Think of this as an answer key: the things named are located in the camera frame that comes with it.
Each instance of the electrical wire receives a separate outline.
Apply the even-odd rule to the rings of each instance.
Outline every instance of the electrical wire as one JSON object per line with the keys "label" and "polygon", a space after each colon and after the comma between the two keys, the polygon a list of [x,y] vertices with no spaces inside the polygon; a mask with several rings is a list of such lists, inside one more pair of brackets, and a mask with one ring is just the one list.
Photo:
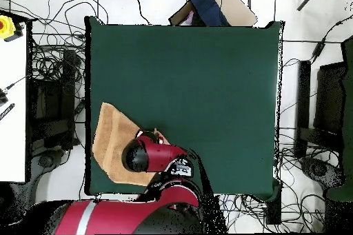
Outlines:
{"label": "electrical wire", "polygon": [[143,19],[145,19],[145,21],[147,22],[148,25],[151,25],[151,23],[142,15],[140,0],[137,0],[137,3],[139,4],[139,11],[140,11],[141,17],[142,17]]}

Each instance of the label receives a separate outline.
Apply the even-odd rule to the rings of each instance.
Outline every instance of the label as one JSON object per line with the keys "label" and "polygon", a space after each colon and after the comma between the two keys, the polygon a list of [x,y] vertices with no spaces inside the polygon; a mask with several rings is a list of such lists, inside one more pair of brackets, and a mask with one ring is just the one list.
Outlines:
{"label": "label", "polygon": [[172,165],[170,173],[173,175],[192,177],[192,164],[186,159],[176,160]]}

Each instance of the white stripe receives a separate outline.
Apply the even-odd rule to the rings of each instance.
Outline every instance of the white stripe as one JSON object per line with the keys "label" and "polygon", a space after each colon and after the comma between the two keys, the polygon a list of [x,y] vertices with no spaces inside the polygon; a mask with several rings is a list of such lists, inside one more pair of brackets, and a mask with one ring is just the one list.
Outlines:
{"label": "white stripe", "polygon": [[82,214],[79,226],[77,228],[76,235],[85,235],[88,221],[90,220],[91,214],[95,206],[96,206],[96,203],[94,201],[90,201],[90,203],[85,208],[85,211]]}

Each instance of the dark green cloth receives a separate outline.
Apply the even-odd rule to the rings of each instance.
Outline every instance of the dark green cloth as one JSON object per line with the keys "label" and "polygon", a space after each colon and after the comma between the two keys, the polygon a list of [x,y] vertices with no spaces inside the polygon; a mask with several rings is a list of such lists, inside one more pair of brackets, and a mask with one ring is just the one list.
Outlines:
{"label": "dark green cloth", "polygon": [[[111,103],[197,152],[214,193],[272,195],[279,22],[90,25],[92,137],[102,102]],[[92,158],[91,194],[143,190],[114,184]]]}

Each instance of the yellow device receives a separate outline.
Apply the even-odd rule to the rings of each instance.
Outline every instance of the yellow device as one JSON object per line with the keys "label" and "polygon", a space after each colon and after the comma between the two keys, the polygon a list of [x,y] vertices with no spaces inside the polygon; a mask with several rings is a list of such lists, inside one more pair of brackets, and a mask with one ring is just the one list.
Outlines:
{"label": "yellow device", "polygon": [[16,28],[10,17],[0,15],[0,39],[12,37]]}

